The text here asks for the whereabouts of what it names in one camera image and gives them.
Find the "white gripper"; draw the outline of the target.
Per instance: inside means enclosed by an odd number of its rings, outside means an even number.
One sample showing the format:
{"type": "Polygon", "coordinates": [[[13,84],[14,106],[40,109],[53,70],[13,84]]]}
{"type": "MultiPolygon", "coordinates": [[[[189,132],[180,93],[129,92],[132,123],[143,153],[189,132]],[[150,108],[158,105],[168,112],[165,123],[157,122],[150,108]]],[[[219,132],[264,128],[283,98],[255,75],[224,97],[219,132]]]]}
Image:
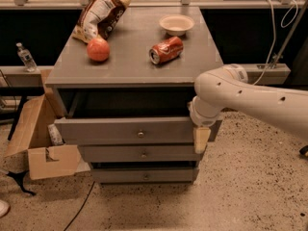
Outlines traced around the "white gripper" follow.
{"type": "Polygon", "coordinates": [[[203,101],[192,101],[189,111],[192,122],[198,126],[193,128],[194,152],[202,154],[211,135],[208,127],[218,120],[221,107],[215,107],[203,101]]]}

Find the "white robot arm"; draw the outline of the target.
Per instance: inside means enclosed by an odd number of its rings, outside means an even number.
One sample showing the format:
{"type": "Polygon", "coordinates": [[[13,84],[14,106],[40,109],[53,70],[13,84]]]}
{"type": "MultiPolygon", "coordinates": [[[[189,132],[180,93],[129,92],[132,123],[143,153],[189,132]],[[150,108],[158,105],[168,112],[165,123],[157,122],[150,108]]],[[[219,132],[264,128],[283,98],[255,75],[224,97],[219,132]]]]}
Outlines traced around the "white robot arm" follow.
{"type": "Polygon", "coordinates": [[[200,74],[194,91],[189,110],[197,127],[212,126],[220,111],[230,108],[308,140],[307,91],[251,85],[238,64],[200,74]]]}

